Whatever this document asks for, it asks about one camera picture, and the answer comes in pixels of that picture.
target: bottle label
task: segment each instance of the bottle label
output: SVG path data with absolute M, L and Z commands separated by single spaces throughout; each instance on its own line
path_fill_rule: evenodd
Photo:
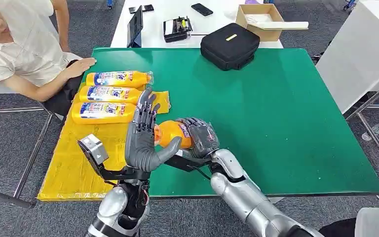
M 83 119 L 100 119 L 124 114 L 125 104 L 117 103 L 83 103 L 80 117 Z
M 119 81 L 133 80 L 133 71 L 95 73 L 95 85 L 116 85 Z
M 130 93 L 129 88 L 92 86 L 88 90 L 88 100 L 109 101 L 115 99 L 127 99 Z
M 182 130 L 184 137 L 190 137 L 190 133 L 188 132 L 187 126 L 183 125 L 182 123 L 179 123 L 178 126 Z

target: plastic bottle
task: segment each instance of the plastic bottle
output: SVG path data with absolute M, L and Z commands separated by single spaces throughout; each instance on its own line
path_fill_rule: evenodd
M 183 123 L 168 120 L 154 127 L 155 145 L 166 147 L 177 136 L 182 137 L 181 149 L 192 147 L 190 133 Z
M 81 102 L 124 102 L 136 104 L 142 94 L 136 88 L 86 85 L 79 92 Z
M 373 130 L 373 132 L 377 135 L 379 134 L 379 123 L 374 125 L 371 130 Z M 371 141 L 372 138 L 371 136 L 368 134 L 368 132 L 365 132 L 364 134 L 362 134 L 362 139 L 366 140 L 366 141 Z
M 86 75 L 86 85 L 114 85 L 139 88 L 145 84 L 153 84 L 153 73 L 138 71 L 89 73 Z
M 75 103 L 72 118 L 78 124 L 130 122 L 135 109 L 136 106 L 129 103 Z

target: smartphone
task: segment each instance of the smartphone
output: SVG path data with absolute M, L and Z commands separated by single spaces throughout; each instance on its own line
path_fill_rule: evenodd
M 194 10 L 198 11 L 199 13 L 201 13 L 201 15 L 203 16 L 208 16 L 208 15 L 211 15 L 213 14 L 213 11 L 204 7 L 202 4 L 200 3 L 197 3 L 197 4 L 194 4 L 191 6 Z
M 134 14 L 134 13 L 136 13 L 137 9 L 139 9 L 139 8 L 138 7 L 130 7 L 128 9 L 128 11 L 130 12 L 130 14 Z M 144 5 L 143 6 L 143 12 L 146 12 L 146 11 L 154 11 L 153 5 L 152 4 Z

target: white cloth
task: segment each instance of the white cloth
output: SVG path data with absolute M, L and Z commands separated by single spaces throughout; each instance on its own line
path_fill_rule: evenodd
M 355 237 L 379 237 L 379 208 L 362 208 L 355 223 Z
M 48 18 L 50 0 L 0 0 L 0 12 L 14 39 L 0 43 L 0 81 L 21 76 L 36 86 L 52 81 L 67 64 L 80 57 L 62 51 Z

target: green table mat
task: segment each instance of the green table mat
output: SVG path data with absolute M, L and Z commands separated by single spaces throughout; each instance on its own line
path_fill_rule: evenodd
M 88 72 L 153 71 L 153 89 L 169 90 L 172 104 L 157 123 L 211 122 L 221 148 L 268 196 L 379 193 L 379 179 L 303 49 L 260 48 L 252 63 L 227 72 L 196 48 L 98 48 L 93 57 Z M 214 194 L 197 171 L 168 165 L 150 181 L 152 197 Z

